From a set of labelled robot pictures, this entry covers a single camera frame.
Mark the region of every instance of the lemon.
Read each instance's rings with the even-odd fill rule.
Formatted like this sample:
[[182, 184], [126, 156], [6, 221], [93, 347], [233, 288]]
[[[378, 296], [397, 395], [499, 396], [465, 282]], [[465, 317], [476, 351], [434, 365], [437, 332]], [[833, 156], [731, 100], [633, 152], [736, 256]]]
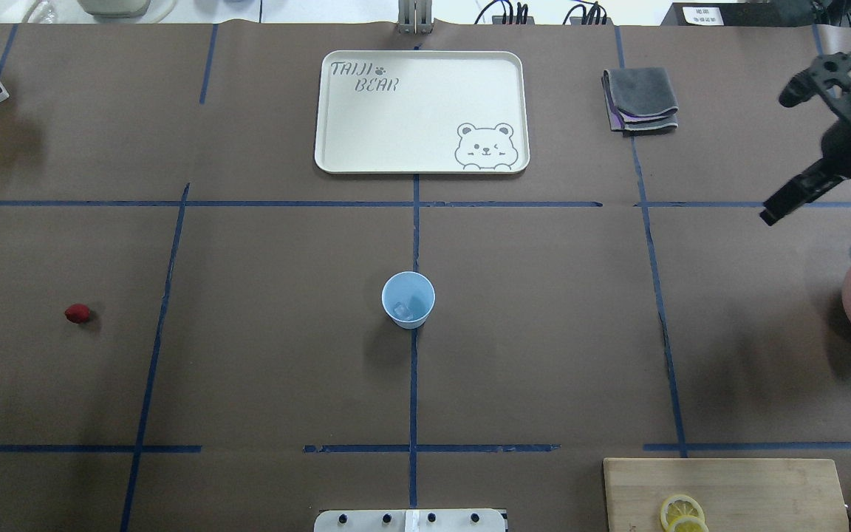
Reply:
[[702, 506], [695, 499], [688, 497], [688, 495], [679, 493], [672, 495], [668, 499], [665, 499], [665, 502], [662, 502], [662, 509], [659, 512], [662, 529], [668, 530], [669, 526], [676, 519], [683, 516], [696, 517], [699, 521], [705, 522], [705, 511], [702, 511]]
[[708, 532], [708, 526], [693, 515], [682, 515], [666, 528], [666, 532]]

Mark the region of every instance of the bear drawing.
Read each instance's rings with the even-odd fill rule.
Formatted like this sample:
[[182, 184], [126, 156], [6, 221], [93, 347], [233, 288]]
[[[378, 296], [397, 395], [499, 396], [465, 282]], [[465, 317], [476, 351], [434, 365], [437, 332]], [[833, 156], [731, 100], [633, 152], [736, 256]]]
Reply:
[[517, 162], [517, 148], [511, 142], [514, 128], [499, 124], [493, 128], [476, 128], [471, 124], [459, 126], [459, 148], [455, 159], [462, 169], [510, 169]]

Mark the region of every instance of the folded gray towel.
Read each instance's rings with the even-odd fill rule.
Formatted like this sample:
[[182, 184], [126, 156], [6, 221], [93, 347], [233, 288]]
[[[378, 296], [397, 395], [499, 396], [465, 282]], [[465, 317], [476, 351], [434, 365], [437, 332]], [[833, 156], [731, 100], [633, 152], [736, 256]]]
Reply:
[[678, 127], [678, 101], [665, 68], [604, 70], [606, 112], [613, 131], [651, 131]]

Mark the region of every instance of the wooden cutting board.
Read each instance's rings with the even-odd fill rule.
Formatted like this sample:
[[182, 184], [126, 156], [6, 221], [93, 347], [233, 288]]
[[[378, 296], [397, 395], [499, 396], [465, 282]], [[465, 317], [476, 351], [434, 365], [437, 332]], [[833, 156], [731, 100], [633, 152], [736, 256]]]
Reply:
[[610, 532], [661, 532], [659, 508], [683, 493], [710, 532], [847, 532], [832, 460], [605, 458]]

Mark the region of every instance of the light blue cup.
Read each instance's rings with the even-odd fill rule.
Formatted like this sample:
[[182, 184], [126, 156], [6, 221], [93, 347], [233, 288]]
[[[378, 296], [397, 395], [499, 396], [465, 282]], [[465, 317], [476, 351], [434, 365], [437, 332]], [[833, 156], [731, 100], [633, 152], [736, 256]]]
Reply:
[[383, 310], [403, 329], [416, 329], [426, 322], [435, 305], [432, 283], [416, 272], [399, 272], [383, 286]]

